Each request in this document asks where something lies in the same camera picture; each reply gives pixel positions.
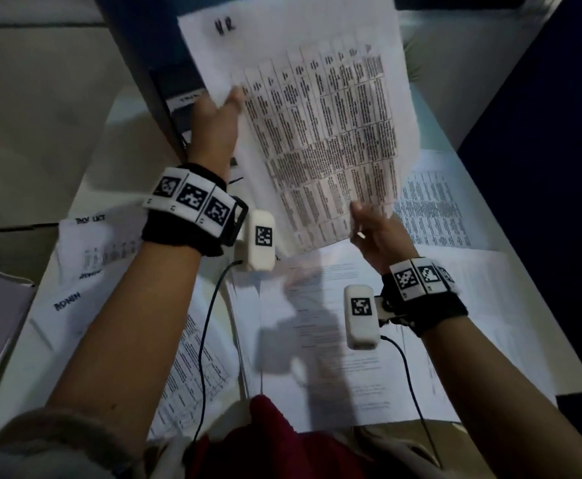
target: red cloth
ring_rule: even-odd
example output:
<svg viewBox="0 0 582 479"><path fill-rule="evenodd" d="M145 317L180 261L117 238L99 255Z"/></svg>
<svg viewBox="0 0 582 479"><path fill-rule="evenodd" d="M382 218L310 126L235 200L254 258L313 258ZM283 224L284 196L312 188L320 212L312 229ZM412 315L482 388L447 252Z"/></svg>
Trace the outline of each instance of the red cloth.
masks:
<svg viewBox="0 0 582 479"><path fill-rule="evenodd" d="M220 443L203 437L187 467L188 479L362 479L375 468L322 432L298 434L264 395L249 405L252 422Z"/></svg>

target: white electronic device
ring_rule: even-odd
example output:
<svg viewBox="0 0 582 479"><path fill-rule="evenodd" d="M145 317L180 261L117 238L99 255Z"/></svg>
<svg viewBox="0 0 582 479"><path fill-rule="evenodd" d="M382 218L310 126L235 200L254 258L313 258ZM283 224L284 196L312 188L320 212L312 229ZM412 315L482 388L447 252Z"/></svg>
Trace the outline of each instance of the white electronic device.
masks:
<svg viewBox="0 0 582 479"><path fill-rule="evenodd" d="M374 349L380 342L380 322L370 286L351 284L344 288L346 343L351 349Z"/></svg>
<svg viewBox="0 0 582 479"><path fill-rule="evenodd" d="M243 271L272 271L276 265L276 221L266 210L249 209L235 241L235 260Z"/></svg>

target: white table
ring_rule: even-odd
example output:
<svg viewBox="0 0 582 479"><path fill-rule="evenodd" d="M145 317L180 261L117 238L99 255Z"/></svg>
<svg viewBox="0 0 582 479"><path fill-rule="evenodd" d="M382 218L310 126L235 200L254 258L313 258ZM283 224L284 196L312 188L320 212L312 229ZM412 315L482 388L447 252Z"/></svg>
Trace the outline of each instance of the white table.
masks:
<svg viewBox="0 0 582 479"><path fill-rule="evenodd" d="M491 249L509 254L513 269L528 292L534 310L534 325L538 330L542 350L553 374L558 394L582 392L582 363L552 318L543 298L535 288L510 242L497 224L471 177L463 168L442 128L417 89L412 86L415 112L421 130L421 147L449 152L449 165L460 171L466 191L473 194L473 212L488 236ZM69 217L81 217L122 204L135 203L152 188L166 166L178 164L171 147L160 132L135 86L124 88L116 98L102 138L88 167ZM240 184L231 192L241 194ZM205 281L208 299L213 292L228 257L204 259L200 274ZM58 263L52 257L43 276L36 299L46 299L58 283ZM214 318L232 334L230 318L224 299L217 299ZM15 346L0 383L0 428L15 415L44 405L59 378L67 357L58 358L48 348L31 322L27 321ZM230 408L240 400L239 386L233 386L219 397L220 410ZM239 423L229 419L229 428ZM213 417L205 420L209 425Z"/></svg>

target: person's left arm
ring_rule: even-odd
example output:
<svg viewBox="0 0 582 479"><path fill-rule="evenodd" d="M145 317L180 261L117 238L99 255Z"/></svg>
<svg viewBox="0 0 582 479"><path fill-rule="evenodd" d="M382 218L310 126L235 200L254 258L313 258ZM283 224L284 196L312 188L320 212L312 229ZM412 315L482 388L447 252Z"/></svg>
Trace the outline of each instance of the person's left arm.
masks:
<svg viewBox="0 0 582 479"><path fill-rule="evenodd" d="M241 89L220 109L196 103L189 161L225 178L237 139ZM187 322L198 250L145 242L63 372L48 408L102 420L140 454Z"/></svg>

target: person's left hand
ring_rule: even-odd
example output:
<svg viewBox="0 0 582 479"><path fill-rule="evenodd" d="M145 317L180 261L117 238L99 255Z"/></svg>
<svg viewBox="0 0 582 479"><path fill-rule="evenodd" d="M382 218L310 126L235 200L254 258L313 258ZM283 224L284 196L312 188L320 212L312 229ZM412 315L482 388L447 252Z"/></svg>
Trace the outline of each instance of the person's left hand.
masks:
<svg viewBox="0 0 582 479"><path fill-rule="evenodd" d="M193 107L189 162L204 166L227 183L243 102L244 91L235 86L221 108L217 108L208 92L200 95Z"/></svg>

